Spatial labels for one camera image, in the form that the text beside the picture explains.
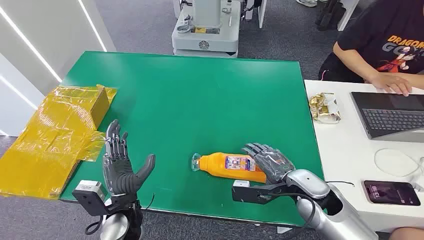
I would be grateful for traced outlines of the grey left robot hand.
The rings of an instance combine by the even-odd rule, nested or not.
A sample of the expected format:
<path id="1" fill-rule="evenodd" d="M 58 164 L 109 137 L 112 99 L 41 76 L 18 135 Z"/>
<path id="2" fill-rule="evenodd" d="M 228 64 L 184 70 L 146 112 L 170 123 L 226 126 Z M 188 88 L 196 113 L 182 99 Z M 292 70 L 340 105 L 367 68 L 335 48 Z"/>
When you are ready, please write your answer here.
<path id="1" fill-rule="evenodd" d="M 156 155 L 149 154 L 144 165 L 135 172 L 128 153 L 128 133 L 120 132 L 119 120 L 114 119 L 107 127 L 104 141 L 103 178 L 113 197 L 137 193 L 156 165 Z"/>

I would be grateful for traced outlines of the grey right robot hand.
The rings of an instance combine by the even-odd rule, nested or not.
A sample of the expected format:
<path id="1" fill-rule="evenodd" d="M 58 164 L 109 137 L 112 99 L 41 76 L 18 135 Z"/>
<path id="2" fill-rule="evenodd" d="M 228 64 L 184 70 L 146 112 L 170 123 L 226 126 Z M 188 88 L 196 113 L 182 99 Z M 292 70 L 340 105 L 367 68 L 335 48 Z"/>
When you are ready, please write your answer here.
<path id="1" fill-rule="evenodd" d="M 265 183 L 268 185 L 284 182 L 286 175 L 296 169 L 279 149 L 267 144 L 247 143 L 241 151 L 253 158 L 255 164 L 264 172 Z"/>

